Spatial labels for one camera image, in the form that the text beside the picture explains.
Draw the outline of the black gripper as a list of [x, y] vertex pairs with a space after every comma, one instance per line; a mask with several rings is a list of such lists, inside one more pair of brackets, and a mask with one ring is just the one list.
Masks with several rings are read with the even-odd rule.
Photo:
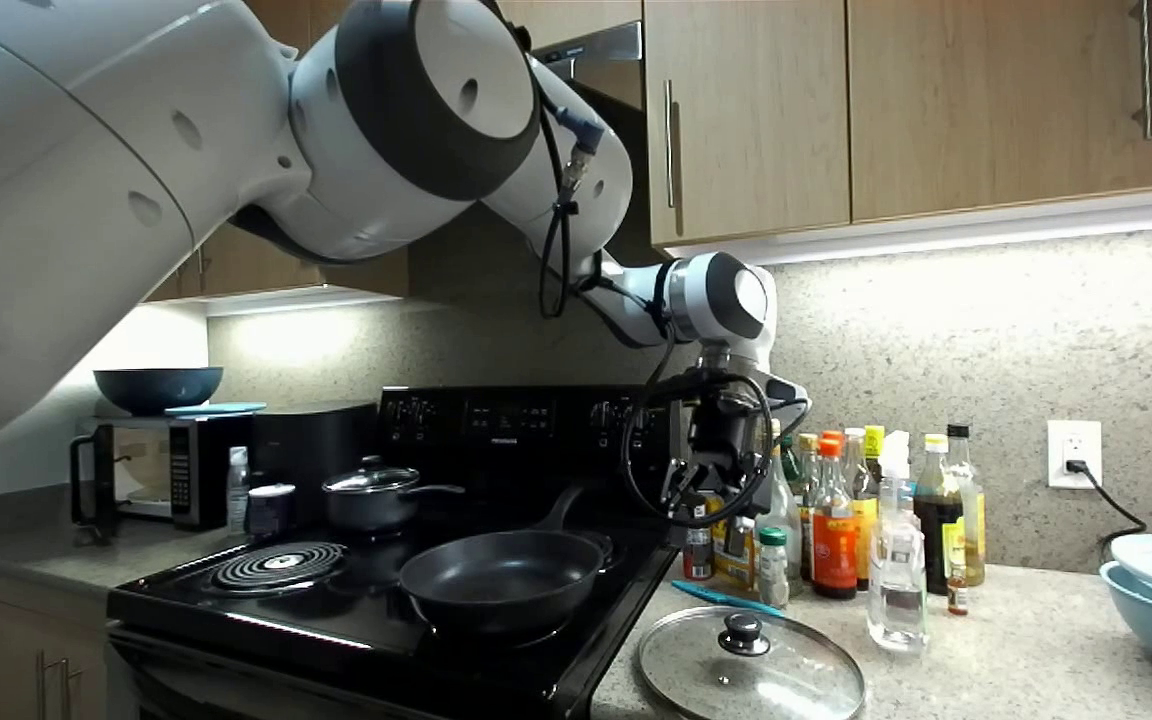
[[694, 369], [667, 380], [667, 396], [692, 408], [686, 450], [667, 467], [661, 499], [686, 515], [698, 490], [718, 496], [718, 515], [751, 515], [764, 496], [774, 428], [755, 376]]

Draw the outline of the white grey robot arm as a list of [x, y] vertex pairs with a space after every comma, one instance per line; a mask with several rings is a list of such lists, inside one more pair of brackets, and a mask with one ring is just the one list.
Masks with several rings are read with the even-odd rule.
[[244, 0], [0, 0], [0, 433], [215, 227], [354, 265], [468, 208], [559, 291], [698, 363], [692, 450], [735, 499], [796, 386], [769, 369], [774, 284], [729, 250], [614, 265], [631, 156], [492, 0], [353, 0], [305, 51]]

